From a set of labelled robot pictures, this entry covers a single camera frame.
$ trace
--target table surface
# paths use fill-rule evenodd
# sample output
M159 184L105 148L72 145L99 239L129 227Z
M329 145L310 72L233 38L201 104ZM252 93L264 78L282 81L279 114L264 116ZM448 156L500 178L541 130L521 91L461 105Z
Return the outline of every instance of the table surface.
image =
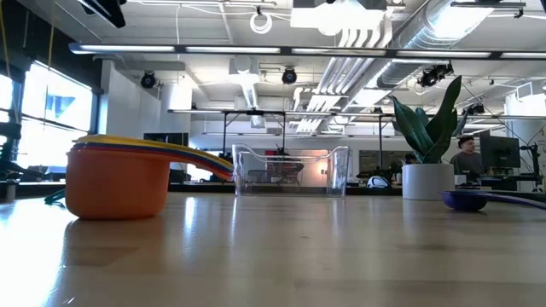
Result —
M0 306L544 306L546 212L170 194L157 218L0 205Z

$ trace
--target clear plastic container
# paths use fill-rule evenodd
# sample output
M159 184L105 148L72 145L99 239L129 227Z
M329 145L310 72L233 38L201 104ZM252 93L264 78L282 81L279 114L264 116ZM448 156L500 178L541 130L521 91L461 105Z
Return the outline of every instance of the clear plastic container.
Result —
M233 145L237 196L345 196L348 147L331 151L292 150L289 155L271 155L274 153L258 154L247 145Z

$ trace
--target white pot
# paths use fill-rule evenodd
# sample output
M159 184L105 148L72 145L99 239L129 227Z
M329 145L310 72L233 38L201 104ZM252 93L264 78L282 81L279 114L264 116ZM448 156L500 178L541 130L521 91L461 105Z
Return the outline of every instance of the white pot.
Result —
M402 196L406 200L442 200L442 192L453 190L453 165L404 165L402 168Z

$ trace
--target yellow handle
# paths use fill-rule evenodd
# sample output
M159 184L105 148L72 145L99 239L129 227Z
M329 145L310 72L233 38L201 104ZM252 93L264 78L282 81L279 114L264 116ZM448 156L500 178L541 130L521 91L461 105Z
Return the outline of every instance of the yellow handle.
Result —
M148 141L148 140L139 140L135 138L130 137L122 137L122 136L105 136L105 135L95 135L95 136L82 136L77 140L78 143L82 142L101 142L106 144L120 144L120 145L133 145L133 146L147 146L152 148L168 148L168 149L175 149L179 151L184 151L186 153L192 153L199 155L205 159L213 160L216 163L226 166L233 170L233 165L224 160L220 159L217 156L214 156L212 154L206 153L201 150L192 149L186 146L182 145L176 145L176 144L170 144L165 142L156 142L156 141Z

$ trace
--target blue bowl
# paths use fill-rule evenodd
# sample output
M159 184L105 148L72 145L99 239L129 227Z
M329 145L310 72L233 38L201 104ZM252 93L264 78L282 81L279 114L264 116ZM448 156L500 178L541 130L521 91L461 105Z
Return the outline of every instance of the blue bowl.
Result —
M480 211L487 205L487 197L463 191L443 192L444 203L455 211Z

